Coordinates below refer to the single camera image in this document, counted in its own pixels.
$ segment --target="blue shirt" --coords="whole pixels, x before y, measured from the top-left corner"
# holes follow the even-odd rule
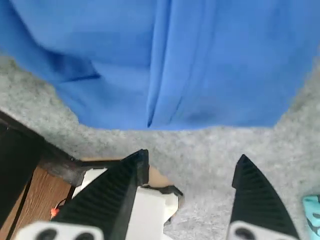
[[[319,0],[1,0],[0,49],[103,129],[272,126],[320,43]]]

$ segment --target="teal object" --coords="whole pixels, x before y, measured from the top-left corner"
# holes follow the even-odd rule
[[[320,240],[320,195],[305,196],[302,201],[310,240]]]

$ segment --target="black furniture leg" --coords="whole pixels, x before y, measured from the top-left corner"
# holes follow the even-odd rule
[[[44,142],[0,123],[0,227],[37,167]]]

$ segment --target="black screw hole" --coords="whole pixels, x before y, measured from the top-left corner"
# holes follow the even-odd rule
[[[36,240],[54,240],[57,235],[57,231],[53,228],[44,230],[38,234]]]
[[[79,236],[75,238],[75,240],[94,240],[94,236],[91,233],[85,232],[81,233]]]
[[[235,230],[235,235],[238,238],[241,238],[243,240],[256,240],[255,235],[252,231],[246,229],[246,228],[238,228]]]

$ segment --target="wooden surface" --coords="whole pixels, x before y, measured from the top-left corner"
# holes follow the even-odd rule
[[[51,176],[45,170],[37,168],[34,171],[30,190],[14,232],[16,233],[19,228],[32,222],[50,220],[50,210],[67,197],[70,187],[61,178]],[[5,240],[7,237],[21,197],[22,194],[0,230],[0,240]]]

